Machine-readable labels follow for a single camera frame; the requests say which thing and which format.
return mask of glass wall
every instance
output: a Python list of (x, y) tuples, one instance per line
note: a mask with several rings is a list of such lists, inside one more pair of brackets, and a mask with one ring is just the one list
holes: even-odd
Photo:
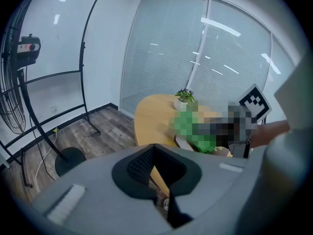
[(262, 90), (268, 74), (270, 32), (254, 19), (212, 0), (204, 48), (191, 90), (201, 101), (235, 101), (253, 83)]
[(142, 0), (125, 57), (121, 109), (134, 114), (146, 96), (185, 87), (198, 101), (236, 101), (255, 83), (272, 107), (267, 122), (282, 120), (274, 93), (293, 69), (271, 33), (232, 5)]
[(208, 0), (142, 0), (124, 63), (121, 108), (184, 89), (199, 50)]

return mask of green leaves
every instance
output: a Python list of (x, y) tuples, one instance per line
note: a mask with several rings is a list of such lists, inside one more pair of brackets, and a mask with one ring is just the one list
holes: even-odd
[(188, 89), (180, 90), (175, 96), (179, 96), (179, 101), (183, 103), (195, 101), (194, 97), (192, 96), (192, 91), (189, 91)]

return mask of white flower pot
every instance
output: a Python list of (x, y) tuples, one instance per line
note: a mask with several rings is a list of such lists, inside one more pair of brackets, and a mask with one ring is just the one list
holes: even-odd
[(185, 112), (187, 110), (187, 104), (188, 103), (183, 103), (178, 98), (175, 98), (174, 101), (174, 108), (180, 112)]

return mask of black cable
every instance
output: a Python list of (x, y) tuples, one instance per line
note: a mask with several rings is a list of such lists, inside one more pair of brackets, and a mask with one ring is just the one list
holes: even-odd
[[(25, 68), (25, 87), (26, 87), (26, 90), (27, 90), (27, 66), (28, 66), (28, 60), (27, 60), (26, 68)], [(44, 160), (43, 154), (41, 153), (41, 149), (40, 149), (40, 147), (39, 147), (39, 144), (38, 144), (38, 141), (37, 141), (37, 138), (36, 138), (34, 129), (33, 129), (33, 125), (32, 125), (32, 123), (31, 123), (31, 117), (30, 117), (30, 115), (29, 115), (29, 122), (30, 122), (31, 129), (32, 129), (32, 131), (33, 131), (35, 140), (36, 140), (37, 147), (38, 147), (39, 152), (40, 152), (41, 159), (43, 160), (43, 163), (44, 163), (44, 166), (45, 166), (45, 160)], [(55, 181), (54, 178), (49, 174), (49, 172), (48, 172), (46, 166), (45, 166), (45, 171), (46, 171), (46, 173), (49, 175), (49, 177), (52, 178), (53, 181)]]

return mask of white cable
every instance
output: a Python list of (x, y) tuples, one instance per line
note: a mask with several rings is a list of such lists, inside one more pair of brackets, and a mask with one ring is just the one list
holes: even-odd
[[(57, 140), (57, 137), (58, 137), (58, 132), (55, 133), (55, 140), (54, 140), (53, 144), (55, 144), (55, 142), (56, 142), (56, 140)], [(51, 148), (50, 148), (50, 150), (47, 152), (47, 154), (45, 154), (44, 159), (41, 160), (41, 162), (40, 162), (40, 164), (39, 164), (39, 166), (38, 166), (38, 169), (37, 169), (37, 171), (36, 171), (36, 175), (35, 175), (35, 186), (36, 186), (37, 193), (40, 192), (40, 189), (39, 189), (39, 186), (38, 186), (38, 183), (37, 183), (37, 174), (38, 174), (38, 171), (39, 171), (39, 168), (40, 168), (41, 164), (43, 163), (43, 161), (45, 160), (46, 156), (49, 154), (50, 151), (51, 151)]]

